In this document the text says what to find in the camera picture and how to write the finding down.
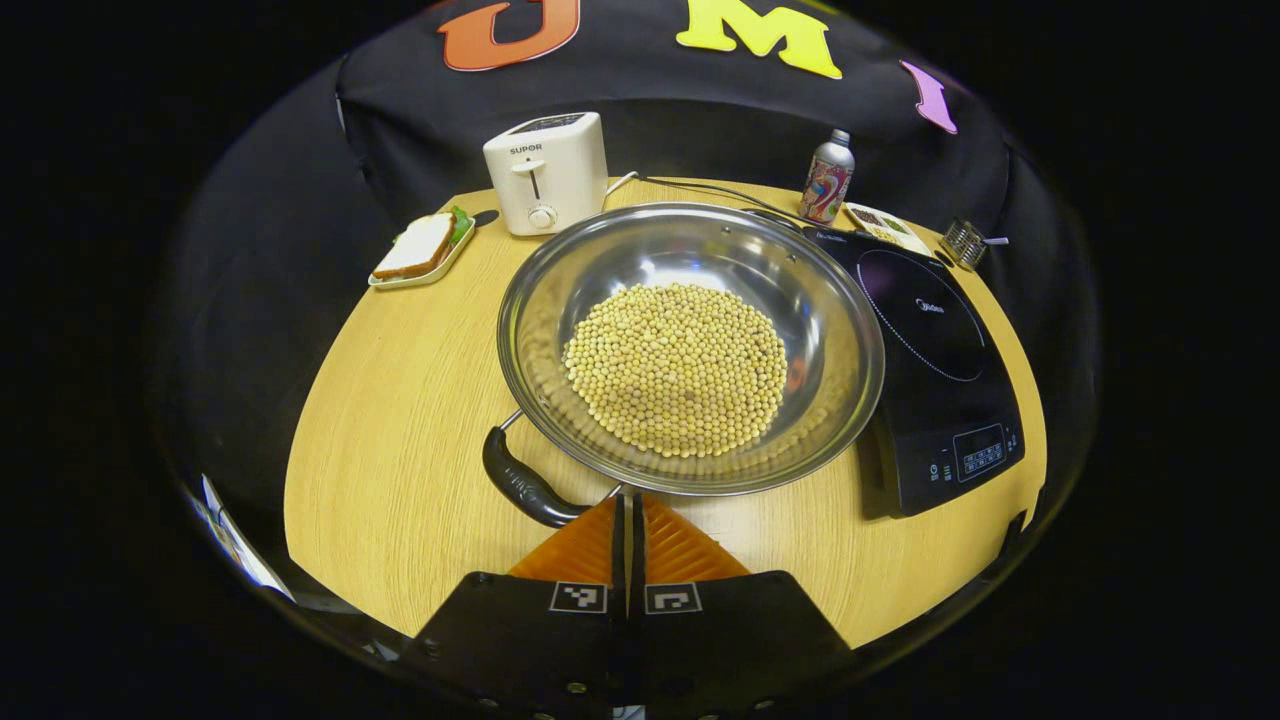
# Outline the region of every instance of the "white toaster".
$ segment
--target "white toaster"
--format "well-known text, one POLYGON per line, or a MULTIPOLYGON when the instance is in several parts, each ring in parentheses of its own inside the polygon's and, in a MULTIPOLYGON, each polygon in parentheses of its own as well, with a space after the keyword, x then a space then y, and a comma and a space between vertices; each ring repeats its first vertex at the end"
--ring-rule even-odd
POLYGON ((609 170, 599 113, 521 123, 484 143, 511 234, 549 234, 604 208, 609 170))

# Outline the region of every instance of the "bread slice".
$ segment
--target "bread slice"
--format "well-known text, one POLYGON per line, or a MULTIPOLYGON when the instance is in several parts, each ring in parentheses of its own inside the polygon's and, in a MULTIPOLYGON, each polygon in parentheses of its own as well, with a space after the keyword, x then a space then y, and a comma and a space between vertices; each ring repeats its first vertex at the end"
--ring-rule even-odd
POLYGON ((374 268, 374 277, 380 281, 416 278, 434 270, 449 255, 456 222, 453 213, 436 213, 410 223, 396 238, 392 251, 374 268))

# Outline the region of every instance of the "black induction cooktop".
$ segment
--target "black induction cooktop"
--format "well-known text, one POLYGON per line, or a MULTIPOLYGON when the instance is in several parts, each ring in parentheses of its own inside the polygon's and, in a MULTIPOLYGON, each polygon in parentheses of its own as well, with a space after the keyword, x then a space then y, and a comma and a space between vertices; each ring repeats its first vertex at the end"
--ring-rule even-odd
POLYGON ((867 293, 884 336, 884 387, 870 428, 890 500, 883 512, 923 512, 1020 461, 1009 372, 947 265, 863 233, 810 227, 804 234, 867 293))

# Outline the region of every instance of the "black handle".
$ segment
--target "black handle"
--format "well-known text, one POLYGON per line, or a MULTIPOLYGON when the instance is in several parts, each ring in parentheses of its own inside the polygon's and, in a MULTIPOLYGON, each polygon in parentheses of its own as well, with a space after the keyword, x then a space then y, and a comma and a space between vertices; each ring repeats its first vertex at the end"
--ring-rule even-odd
POLYGON ((512 457, 507 450, 507 432, 502 428, 489 430, 484 438, 483 457, 489 479, 502 495, 544 525, 563 528, 591 509, 590 505, 566 502, 532 468, 512 457))

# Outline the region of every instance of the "purple letter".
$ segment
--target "purple letter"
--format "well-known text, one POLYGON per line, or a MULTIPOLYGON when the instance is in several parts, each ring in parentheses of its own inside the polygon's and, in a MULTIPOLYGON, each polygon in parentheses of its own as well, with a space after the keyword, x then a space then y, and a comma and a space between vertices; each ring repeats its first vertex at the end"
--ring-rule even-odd
POLYGON ((942 97, 942 83, 906 60, 899 60, 899 63, 906 68, 906 72, 911 73, 911 77, 915 78, 915 87, 920 90, 920 101, 915 104, 915 109, 920 113, 920 117, 951 135, 956 135, 959 131, 956 129, 956 124, 951 122, 951 114, 947 113, 947 101, 942 97))

